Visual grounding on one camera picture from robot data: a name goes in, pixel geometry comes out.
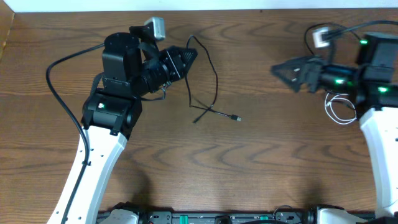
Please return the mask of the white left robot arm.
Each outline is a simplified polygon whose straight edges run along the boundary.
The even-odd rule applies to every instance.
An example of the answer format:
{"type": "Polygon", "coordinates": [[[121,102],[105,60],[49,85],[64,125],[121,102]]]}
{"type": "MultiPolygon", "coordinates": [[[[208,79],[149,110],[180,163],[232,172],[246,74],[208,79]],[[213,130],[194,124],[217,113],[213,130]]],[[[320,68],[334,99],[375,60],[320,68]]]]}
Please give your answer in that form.
{"type": "Polygon", "coordinates": [[[109,35],[103,72],[95,76],[79,121],[57,92],[53,95],[80,133],[72,169],[49,223],[95,223],[109,177],[142,113],[144,95],[164,91],[187,76],[196,49],[159,50],[164,32],[153,24],[109,35]]]}

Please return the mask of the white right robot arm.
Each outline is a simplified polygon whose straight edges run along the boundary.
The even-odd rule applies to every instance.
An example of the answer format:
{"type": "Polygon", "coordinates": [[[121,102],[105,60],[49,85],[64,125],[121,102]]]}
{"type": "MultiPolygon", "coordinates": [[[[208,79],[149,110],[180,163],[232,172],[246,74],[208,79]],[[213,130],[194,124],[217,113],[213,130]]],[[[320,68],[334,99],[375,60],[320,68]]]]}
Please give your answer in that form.
{"type": "Polygon", "coordinates": [[[356,111],[369,149],[376,186],[372,223],[397,223],[397,86],[392,84],[397,36],[368,32],[357,67],[306,56],[274,65],[271,72],[293,91],[302,85],[344,95],[356,111]]]}

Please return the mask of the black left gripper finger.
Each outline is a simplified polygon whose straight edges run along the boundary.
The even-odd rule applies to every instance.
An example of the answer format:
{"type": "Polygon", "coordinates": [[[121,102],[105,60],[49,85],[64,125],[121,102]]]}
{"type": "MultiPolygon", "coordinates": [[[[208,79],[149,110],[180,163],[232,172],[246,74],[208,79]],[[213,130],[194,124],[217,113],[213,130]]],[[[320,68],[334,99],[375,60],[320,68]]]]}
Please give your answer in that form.
{"type": "Polygon", "coordinates": [[[191,67],[197,55],[196,49],[174,47],[174,65],[176,67],[191,67]]]}
{"type": "Polygon", "coordinates": [[[182,59],[178,60],[178,72],[180,75],[180,79],[184,79],[187,76],[194,61],[195,61],[194,59],[190,59],[187,61],[184,61],[182,59]]]}

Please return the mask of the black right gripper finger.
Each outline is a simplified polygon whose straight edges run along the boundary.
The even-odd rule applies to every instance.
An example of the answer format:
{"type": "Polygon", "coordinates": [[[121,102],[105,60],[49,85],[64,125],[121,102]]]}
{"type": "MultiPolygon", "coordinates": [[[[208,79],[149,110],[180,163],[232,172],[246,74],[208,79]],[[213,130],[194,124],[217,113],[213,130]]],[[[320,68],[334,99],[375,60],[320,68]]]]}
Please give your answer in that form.
{"type": "Polygon", "coordinates": [[[272,74],[296,93],[307,79],[307,74],[301,70],[273,70],[272,74]]]}
{"type": "Polygon", "coordinates": [[[313,56],[305,56],[287,60],[284,63],[271,66],[271,72],[274,75],[286,75],[296,69],[300,70],[312,58],[313,56]]]}

